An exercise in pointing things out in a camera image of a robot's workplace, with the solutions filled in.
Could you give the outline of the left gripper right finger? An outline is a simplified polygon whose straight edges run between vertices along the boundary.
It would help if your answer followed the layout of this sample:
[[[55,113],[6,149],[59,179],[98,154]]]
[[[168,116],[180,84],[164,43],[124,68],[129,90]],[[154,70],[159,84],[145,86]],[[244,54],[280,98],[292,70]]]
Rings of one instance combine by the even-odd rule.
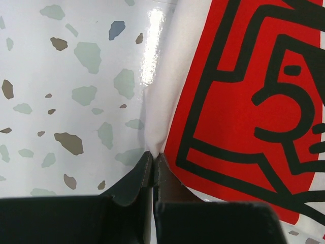
[[[158,243],[286,243],[276,214],[259,202],[206,202],[154,162],[153,214]]]

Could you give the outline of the white t-shirt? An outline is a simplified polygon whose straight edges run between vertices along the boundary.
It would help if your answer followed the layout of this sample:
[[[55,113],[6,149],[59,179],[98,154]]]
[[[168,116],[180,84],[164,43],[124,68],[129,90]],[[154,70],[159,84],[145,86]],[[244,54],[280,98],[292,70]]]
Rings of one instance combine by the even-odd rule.
[[[323,1],[179,1],[145,144],[187,186],[324,228]]]

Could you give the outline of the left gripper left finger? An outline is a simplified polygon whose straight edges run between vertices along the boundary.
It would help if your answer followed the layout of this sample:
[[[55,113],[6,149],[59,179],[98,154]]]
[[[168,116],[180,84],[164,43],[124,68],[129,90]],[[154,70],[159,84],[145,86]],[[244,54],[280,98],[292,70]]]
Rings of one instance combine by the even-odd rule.
[[[1,200],[1,243],[147,243],[153,158],[93,196]]]

